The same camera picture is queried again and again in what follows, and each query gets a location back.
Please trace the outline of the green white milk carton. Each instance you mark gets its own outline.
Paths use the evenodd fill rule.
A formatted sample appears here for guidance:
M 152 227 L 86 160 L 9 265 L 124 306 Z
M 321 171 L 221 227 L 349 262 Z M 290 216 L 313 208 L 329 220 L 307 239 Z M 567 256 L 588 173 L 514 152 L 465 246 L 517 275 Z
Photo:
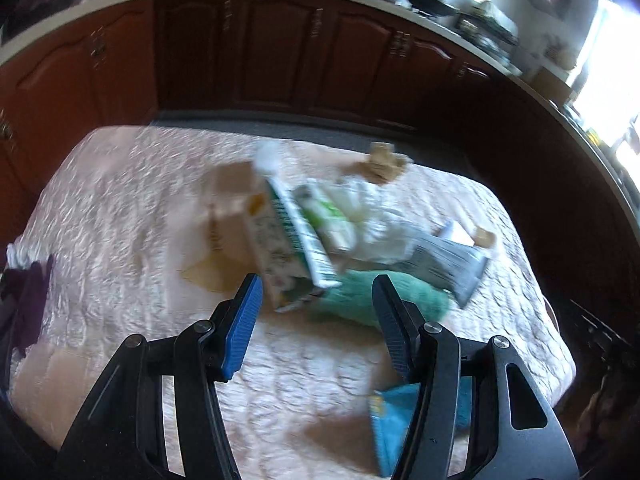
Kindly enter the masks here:
M 296 310 L 341 286 L 320 238 L 282 182 L 260 180 L 246 200 L 244 221 L 274 310 Z

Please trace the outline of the wooden lower kitchen cabinets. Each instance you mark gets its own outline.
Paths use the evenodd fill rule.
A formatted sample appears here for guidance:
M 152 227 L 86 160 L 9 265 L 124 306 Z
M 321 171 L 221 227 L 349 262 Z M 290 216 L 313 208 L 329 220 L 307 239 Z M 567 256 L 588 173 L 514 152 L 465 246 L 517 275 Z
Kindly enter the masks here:
M 250 110 L 458 148 L 536 260 L 639 261 L 631 206 L 587 141 L 440 27 L 371 0 L 129 0 L 61 21 L 1 65 L 4 234 L 93 128 Z

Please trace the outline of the green cloth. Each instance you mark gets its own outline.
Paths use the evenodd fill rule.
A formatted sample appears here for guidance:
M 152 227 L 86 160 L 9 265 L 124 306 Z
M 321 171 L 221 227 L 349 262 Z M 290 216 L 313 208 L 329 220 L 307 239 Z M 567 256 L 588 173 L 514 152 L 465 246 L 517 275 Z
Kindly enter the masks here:
M 309 310 L 315 315 L 334 316 L 360 325 L 379 328 L 382 314 L 392 313 L 394 304 L 410 302 L 422 318 L 439 322 L 450 310 L 449 292 L 404 272 L 390 270 L 346 270 L 341 285 L 326 290 Z

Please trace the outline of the grey white foil packet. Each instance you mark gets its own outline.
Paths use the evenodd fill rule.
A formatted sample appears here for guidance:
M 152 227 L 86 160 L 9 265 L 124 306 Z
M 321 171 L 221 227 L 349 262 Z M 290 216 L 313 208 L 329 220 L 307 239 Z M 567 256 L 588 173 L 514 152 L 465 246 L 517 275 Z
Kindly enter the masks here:
M 464 309 L 480 286 L 489 261 L 482 248 L 425 234 L 416 240 L 411 255 L 393 263 L 392 269 L 450 292 Z

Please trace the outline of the light blue snack packet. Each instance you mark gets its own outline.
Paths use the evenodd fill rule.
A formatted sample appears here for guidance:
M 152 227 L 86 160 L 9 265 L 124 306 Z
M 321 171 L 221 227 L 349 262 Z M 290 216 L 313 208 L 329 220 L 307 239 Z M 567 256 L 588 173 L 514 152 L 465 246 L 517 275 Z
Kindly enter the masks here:
M 373 432 L 378 475 L 390 477 L 404 447 L 411 419 L 419 399 L 419 384 L 399 385 L 369 396 L 369 416 Z M 471 425 L 472 378 L 460 379 L 454 436 L 462 443 L 454 445 L 451 474 L 462 471 Z

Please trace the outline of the crumpled white plastic bag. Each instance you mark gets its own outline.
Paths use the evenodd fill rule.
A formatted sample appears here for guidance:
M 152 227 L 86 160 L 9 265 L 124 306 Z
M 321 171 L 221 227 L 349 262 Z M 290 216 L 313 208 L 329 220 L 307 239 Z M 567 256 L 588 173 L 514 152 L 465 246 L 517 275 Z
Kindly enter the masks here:
M 353 259 L 393 264 L 412 256 L 421 230 L 401 214 L 382 185 L 348 176 L 321 181 L 320 188 L 354 227 Z

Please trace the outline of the pink lace tablecloth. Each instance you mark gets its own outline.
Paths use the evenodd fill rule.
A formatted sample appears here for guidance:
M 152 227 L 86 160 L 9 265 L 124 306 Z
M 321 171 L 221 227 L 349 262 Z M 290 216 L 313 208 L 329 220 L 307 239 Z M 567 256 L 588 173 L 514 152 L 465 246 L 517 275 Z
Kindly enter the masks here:
M 110 127 L 88 134 L 40 195 L 9 247 L 14 268 L 52 259 L 35 344 L 12 363 L 18 416 L 58 448 L 82 402 L 131 334 L 177 335 L 234 292 L 180 278 L 194 247 L 201 178 L 210 168 L 268 153 L 289 185 L 358 174 L 363 154 L 207 130 Z M 547 307 L 518 232 L 497 196 L 473 180 L 412 164 L 383 188 L 428 232 L 449 220 L 496 236 L 480 287 L 445 326 L 457 336 L 514 343 L 550 403 L 576 364 Z M 242 368 L 217 389 L 245 479 L 373 479 L 368 399 L 395 374 L 381 334 L 306 310 L 260 310 Z

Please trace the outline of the crumpled beige paper ball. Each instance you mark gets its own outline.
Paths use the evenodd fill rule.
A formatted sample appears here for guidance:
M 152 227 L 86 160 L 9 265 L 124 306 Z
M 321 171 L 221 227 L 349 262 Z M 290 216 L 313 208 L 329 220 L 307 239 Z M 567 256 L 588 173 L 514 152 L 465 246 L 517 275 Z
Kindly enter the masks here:
M 357 165 L 357 171 L 371 182 L 386 184 L 400 178 L 412 163 L 408 155 L 395 151 L 393 143 L 372 142 L 369 154 Z

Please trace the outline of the cardboard box on counter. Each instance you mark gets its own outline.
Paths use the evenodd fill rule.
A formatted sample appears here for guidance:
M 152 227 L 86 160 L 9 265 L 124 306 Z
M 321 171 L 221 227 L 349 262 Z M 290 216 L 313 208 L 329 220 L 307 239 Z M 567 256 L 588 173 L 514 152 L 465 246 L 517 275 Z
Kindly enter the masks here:
M 538 68 L 529 85 L 557 107 L 562 107 L 572 94 L 572 88 L 544 66 Z

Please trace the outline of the dish rack with dishes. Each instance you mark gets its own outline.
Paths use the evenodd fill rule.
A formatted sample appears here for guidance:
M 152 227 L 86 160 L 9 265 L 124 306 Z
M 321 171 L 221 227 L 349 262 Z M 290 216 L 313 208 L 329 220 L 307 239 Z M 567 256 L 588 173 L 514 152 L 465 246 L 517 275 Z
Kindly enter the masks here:
M 518 26 L 488 0 L 460 11 L 454 31 L 486 54 L 510 60 L 520 42 Z

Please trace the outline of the black wok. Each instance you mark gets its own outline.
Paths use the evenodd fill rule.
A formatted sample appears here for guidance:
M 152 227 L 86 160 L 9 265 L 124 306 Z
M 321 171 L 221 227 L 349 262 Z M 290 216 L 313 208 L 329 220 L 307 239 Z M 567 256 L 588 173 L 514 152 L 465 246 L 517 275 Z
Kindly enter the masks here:
M 459 10 L 442 0 L 408 0 L 410 6 L 420 12 L 433 16 L 456 15 Z

